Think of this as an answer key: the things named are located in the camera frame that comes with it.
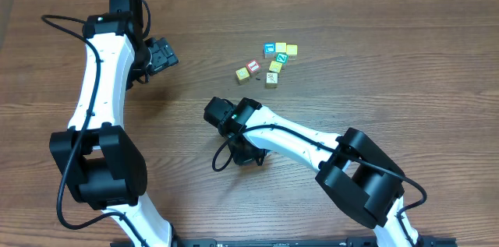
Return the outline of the plain picture wooden block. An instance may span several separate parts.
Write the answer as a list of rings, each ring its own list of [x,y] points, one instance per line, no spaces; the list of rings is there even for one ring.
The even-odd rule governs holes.
[[[278,86],[278,74],[276,72],[267,72],[265,79],[266,88],[276,88]]]

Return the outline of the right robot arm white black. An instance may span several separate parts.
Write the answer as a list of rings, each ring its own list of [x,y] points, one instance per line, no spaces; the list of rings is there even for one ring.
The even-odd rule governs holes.
[[[290,122],[261,103],[213,97],[205,121],[226,139],[237,165],[262,164],[274,151],[316,172],[338,209],[376,235],[379,246],[412,246],[419,234],[403,212],[403,170],[363,132],[320,132]]]

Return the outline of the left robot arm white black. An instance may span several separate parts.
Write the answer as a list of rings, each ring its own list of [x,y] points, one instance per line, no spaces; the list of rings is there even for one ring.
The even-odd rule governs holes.
[[[124,130],[126,91],[179,62],[164,38],[148,36],[150,22],[144,0],[109,0],[108,12],[82,22],[77,37],[87,60],[80,97],[66,131],[49,141],[62,174],[56,213],[71,230],[110,217],[129,246],[180,246],[146,193],[145,160]]]

